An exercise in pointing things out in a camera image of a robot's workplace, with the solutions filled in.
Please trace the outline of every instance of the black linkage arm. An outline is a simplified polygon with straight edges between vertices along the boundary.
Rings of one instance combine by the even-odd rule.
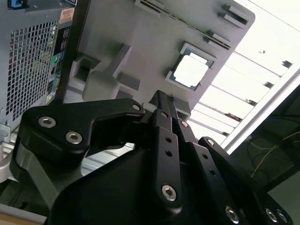
[[[51,209],[46,225],[286,225],[289,215],[211,138],[195,139],[174,99],[31,108],[11,161]],[[135,149],[82,177],[85,156]]]

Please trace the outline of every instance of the gray plastic component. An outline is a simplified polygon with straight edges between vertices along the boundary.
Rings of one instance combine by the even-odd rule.
[[[229,50],[229,49],[231,48],[231,44],[232,44],[232,43],[231,43],[230,41],[226,40],[225,38],[219,36],[218,34],[213,33],[213,34],[211,35],[211,37],[214,38],[214,39],[216,39],[216,40],[218,40],[218,41],[220,41],[220,42],[222,42],[222,43],[224,43],[225,45],[228,46],[228,48],[226,48],[226,47],[220,45],[220,44],[217,43],[217,42],[212,41],[211,39],[205,38],[204,40],[205,40],[209,45],[211,45],[211,46],[213,46],[213,47],[215,47],[215,48],[217,48],[217,49],[222,49],[222,50]]]
[[[132,95],[129,95],[126,92],[123,92],[123,91],[119,90],[116,98],[130,98],[130,99],[132,99],[132,97],[133,97]]]
[[[129,76],[124,73],[119,74],[118,81],[121,83],[121,85],[124,85],[133,90],[139,90],[141,82],[139,79],[136,79],[135,77]]]
[[[223,6],[223,9],[226,10],[226,13],[221,13],[220,16],[230,23],[234,24],[239,28],[245,28],[248,23],[248,16],[238,10],[237,8],[229,5]]]
[[[10,142],[10,131],[11,128],[9,126],[0,123],[0,143]]]
[[[82,98],[84,101],[115,99],[120,83],[111,74],[93,71],[85,83]]]
[[[210,86],[238,43],[255,20],[255,15],[233,0],[163,0],[164,11],[186,21],[206,33],[212,30],[231,42],[228,51],[217,49],[204,41],[204,35],[165,13],[155,17],[137,7],[133,0],[92,1],[87,16],[79,51],[97,58],[108,65],[125,43],[133,47],[124,74],[140,80],[138,91],[128,92],[133,99],[149,102],[157,90],[189,102],[192,109]],[[226,12],[222,7],[230,5],[245,13],[249,21],[239,29],[218,13]],[[217,60],[208,70],[196,91],[179,88],[165,80],[165,76],[180,57],[179,48],[186,41]]]
[[[126,64],[131,50],[132,47],[124,45],[103,72],[95,69],[88,75],[82,94],[84,101],[98,101],[117,97],[121,85],[116,77]]]
[[[145,109],[145,110],[148,110],[149,112],[153,113],[155,110],[158,109],[158,107],[156,105],[153,105],[151,103],[147,103],[147,102],[143,102],[142,103],[142,107]]]
[[[189,108],[188,102],[183,101],[176,97],[174,99],[175,99],[175,108],[178,117],[184,121],[187,121],[191,116],[191,110]]]
[[[13,153],[10,152],[4,158],[4,143],[0,143],[0,183],[6,181],[11,176],[9,164],[12,155]]]
[[[29,4],[8,10],[7,1],[0,3],[0,123],[11,130],[25,110],[45,105],[57,31],[72,24],[59,23],[62,10],[72,7],[64,0]]]
[[[149,3],[152,5],[157,6],[160,9],[164,8],[164,5],[159,3],[158,1],[155,0],[147,0]],[[144,9],[145,11],[152,13],[153,15],[160,17],[160,12],[157,11],[155,8],[150,7],[149,5],[145,4],[143,0],[135,0],[135,5]]]

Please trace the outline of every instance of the metal mesh grill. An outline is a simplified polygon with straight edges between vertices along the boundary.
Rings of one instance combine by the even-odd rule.
[[[6,115],[13,121],[46,92],[58,21],[11,32]]]

